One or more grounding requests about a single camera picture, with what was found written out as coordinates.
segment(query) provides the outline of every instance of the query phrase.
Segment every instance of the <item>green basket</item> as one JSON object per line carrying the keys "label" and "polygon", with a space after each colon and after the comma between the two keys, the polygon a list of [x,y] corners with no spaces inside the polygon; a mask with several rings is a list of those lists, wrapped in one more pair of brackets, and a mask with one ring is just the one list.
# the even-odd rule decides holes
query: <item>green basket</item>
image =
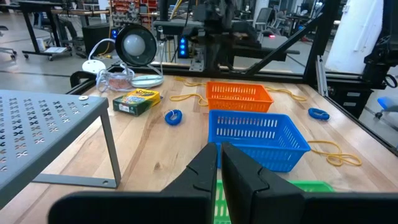
{"label": "green basket", "polygon": [[[306,192],[334,192],[333,188],[322,181],[289,181]],[[229,212],[226,206],[222,180],[217,180],[216,205],[214,212],[214,224],[230,224]]]}

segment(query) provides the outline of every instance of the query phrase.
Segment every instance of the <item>blue chair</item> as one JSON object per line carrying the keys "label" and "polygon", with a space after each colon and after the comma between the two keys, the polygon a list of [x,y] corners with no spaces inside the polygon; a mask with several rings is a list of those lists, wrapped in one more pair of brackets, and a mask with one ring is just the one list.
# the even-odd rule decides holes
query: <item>blue chair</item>
{"label": "blue chair", "polygon": [[377,112],[374,116],[381,118],[383,112],[398,112],[398,101],[389,98],[388,96],[383,96],[377,99],[377,102],[383,108],[380,112]]}

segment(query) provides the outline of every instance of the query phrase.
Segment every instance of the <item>plastic basket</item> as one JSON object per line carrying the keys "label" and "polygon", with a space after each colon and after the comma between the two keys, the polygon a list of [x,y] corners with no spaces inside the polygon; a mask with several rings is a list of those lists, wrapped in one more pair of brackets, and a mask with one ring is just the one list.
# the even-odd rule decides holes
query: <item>plastic basket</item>
{"label": "plastic basket", "polygon": [[284,114],[211,110],[209,142],[215,142],[218,167],[221,143],[228,141],[269,170],[289,172],[310,146]]}
{"label": "plastic basket", "polygon": [[267,112],[274,102],[268,91],[257,84],[207,82],[209,110]]}
{"label": "plastic basket", "polygon": [[[334,192],[333,188],[322,181],[290,181],[296,187],[306,192]],[[225,200],[223,181],[217,180],[216,205],[214,211],[214,224],[230,224],[228,207]]]}

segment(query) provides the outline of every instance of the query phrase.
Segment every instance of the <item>rubber band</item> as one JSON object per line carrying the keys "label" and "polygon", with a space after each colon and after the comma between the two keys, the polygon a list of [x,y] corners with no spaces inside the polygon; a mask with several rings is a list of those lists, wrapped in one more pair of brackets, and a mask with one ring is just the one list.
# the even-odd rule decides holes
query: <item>rubber band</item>
{"label": "rubber band", "polygon": [[164,117],[164,120],[171,126],[178,125],[182,120],[182,112],[180,110],[170,110]]}
{"label": "rubber band", "polygon": [[[183,82],[183,84],[184,84],[185,86],[206,86],[206,83],[193,83],[193,82],[189,82],[186,78],[182,78],[182,77],[174,77],[174,79],[175,79],[176,81]],[[293,100],[296,100],[296,101],[303,102],[303,101],[306,101],[306,100],[307,100],[306,97],[304,97],[304,96],[297,96],[297,95],[293,94],[293,93],[292,93],[291,91],[289,91],[289,90],[285,90],[285,89],[276,89],[276,88],[272,88],[272,87],[265,86],[265,85],[264,85],[264,88],[265,88],[267,91],[274,91],[274,92],[279,92],[279,93],[286,93],[286,94],[290,95],[290,97],[291,97]],[[199,94],[197,94],[197,93],[186,94],[186,95],[178,95],[178,96],[170,96],[170,100],[171,100],[171,101],[182,101],[182,100],[188,99],[188,98],[191,97],[191,96],[197,96],[197,97],[200,98],[200,99],[198,100],[198,104],[199,104],[200,106],[208,106],[207,101],[206,101],[201,95],[199,95]]]}
{"label": "rubber band", "polygon": [[332,144],[337,147],[338,153],[329,153],[329,152],[321,152],[315,149],[311,149],[311,151],[319,154],[319,155],[324,155],[326,156],[326,161],[330,163],[333,166],[342,166],[344,162],[351,164],[353,166],[360,166],[362,165],[362,160],[355,155],[352,154],[347,154],[343,153],[339,145],[337,145],[334,142],[331,141],[324,141],[324,140],[319,140],[319,141],[307,141],[308,143],[325,143],[325,144]]}
{"label": "rubber band", "polygon": [[316,109],[316,108],[310,108],[308,109],[308,114],[315,119],[321,120],[321,121],[328,121],[330,120],[330,115],[323,110]]}
{"label": "rubber band", "polygon": [[199,100],[198,100],[199,106],[208,106],[207,100],[205,100],[201,95],[199,95],[197,93],[178,95],[178,96],[170,96],[170,100],[171,101],[182,101],[182,100],[188,99],[191,96],[199,97]]}

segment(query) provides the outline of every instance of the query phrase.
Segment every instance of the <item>wooden table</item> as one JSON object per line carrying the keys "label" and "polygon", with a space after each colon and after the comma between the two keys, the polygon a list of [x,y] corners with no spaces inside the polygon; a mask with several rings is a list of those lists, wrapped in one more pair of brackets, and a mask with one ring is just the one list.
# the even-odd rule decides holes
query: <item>wooden table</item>
{"label": "wooden table", "polygon": [[[188,80],[205,83],[209,79]],[[356,154],[363,161],[361,167],[347,164],[334,167],[326,162],[325,157],[307,152],[291,172],[280,173],[281,177],[288,180],[322,180],[337,191],[398,191],[398,158],[315,90],[307,85],[248,83],[286,88],[296,95],[308,98],[306,102],[298,102],[286,94],[271,93],[275,103],[269,112],[289,115],[306,140],[337,142],[344,152]],[[87,92],[87,95],[101,95],[109,99],[109,118],[122,172],[121,185],[117,189],[119,191],[162,190],[207,143],[208,108],[199,106],[194,98],[180,102],[169,100],[171,95],[188,93],[205,96],[205,88],[184,86],[182,82],[166,76],[164,83],[153,89],[160,91],[164,98],[161,103],[139,117],[113,111],[112,99],[122,93],[108,91],[99,94],[95,87]],[[331,120],[322,122],[309,117],[307,110],[310,107],[327,111]],[[169,126],[164,121],[164,112],[171,109],[180,109],[183,112],[183,121],[178,126]],[[336,151],[333,146],[312,146],[322,151]],[[83,132],[44,172],[112,178],[100,120],[96,120]],[[79,190],[104,189],[29,184],[0,211],[1,223],[46,223],[50,206],[60,197]]]}

